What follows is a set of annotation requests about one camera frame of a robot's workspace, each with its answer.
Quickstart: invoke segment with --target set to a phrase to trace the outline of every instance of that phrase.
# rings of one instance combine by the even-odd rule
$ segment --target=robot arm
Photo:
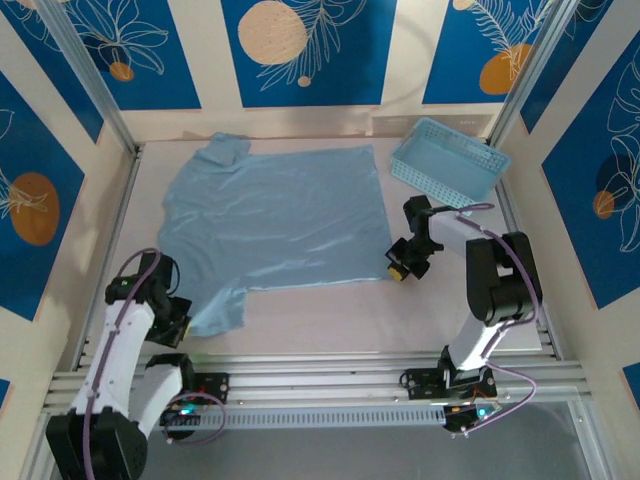
[[[404,212],[414,236],[399,239],[386,255],[396,280],[410,274],[422,278],[429,269],[428,258],[444,248],[466,258],[471,313],[458,336],[443,350],[439,370],[445,391],[473,385],[482,380],[483,368],[505,327],[533,310],[531,294],[501,243],[473,222],[460,221],[457,210],[433,208],[426,196],[419,196],[405,203]],[[501,238],[525,267],[540,302],[542,292],[527,236],[514,232]]]
[[[143,342],[175,348],[191,320],[187,316],[191,302],[167,294],[174,263],[170,257],[161,255],[146,280],[141,280],[154,256],[144,254],[137,275],[118,277],[107,287],[105,324],[87,379],[69,412],[53,417],[47,425],[47,439],[65,480],[88,477],[83,452],[87,415],[95,478],[139,478],[153,426],[174,396],[193,388],[195,374],[188,356],[167,354],[151,359],[130,393]],[[127,305],[125,299],[133,295],[133,288],[137,293]]]

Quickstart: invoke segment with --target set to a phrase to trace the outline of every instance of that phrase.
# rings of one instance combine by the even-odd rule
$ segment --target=white table surface
[[[371,144],[392,240],[409,238],[402,205],[420,192],[391,176],[391,150],[399,139],[254,140],[252,153],[283,153]],[[129,202],[107,280],[141,248],[157,246],[164,221],[162,199],[169,183],[202,141],[151,142],[144,147],[140,170]],[[495,194],[489,201],[498,205]],[[474,214],[479,223],[504,232],[499,209]],[[469,310],[465,260],[451,251],[430,259],[431,269],[418,281],[360,282],[327,287],[250,292],[245,326],[223,335],[187,338],[179,350],[218,355],[308,353],[402,353],[440,351],[455,338]],[[103,311],[92,322],[93,340],[102,328]],[[91,344],[87,351],[92,351]],[[498,351],[539,350],[534,325],[512,331]],[[146,345],[144,353],[164,351]]]

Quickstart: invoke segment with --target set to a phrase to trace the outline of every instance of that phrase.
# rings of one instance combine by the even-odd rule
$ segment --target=white wall
[[[640,478],[640,412],[622,368],[640,361],[640,290],[596,308],[541,164],[636,35],[639,18],[640,2],[615,0],[531,136],[516,122],[501,147],[513,158],[508,184],[554,323],[585,368],[606,436],[630,480]]]
[[[13,480],[69,329],[84,320],[128,162],[108,129],[92,142],[1,14],[0,70],[85,173],[36,320],[0,308],[0,378],[13,385],[0,418],[0,478]]]
[[[138,141],[203,139],[217,131],[254,138],[402,136],[411,122],[374,119],[443,114],[488,115],[473,132],[483,135],[501,103],[422,105],[449,1],[398,0],[382,105],[244,109],[221,3],[169,0],[202,109],[127,111],[124,118]]]

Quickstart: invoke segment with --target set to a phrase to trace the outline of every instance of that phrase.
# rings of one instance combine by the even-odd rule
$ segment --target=blue plastic basket
[[[482,202],[511,164],[503,153],[430,118],[391,154],[391,174],[455,208]]]

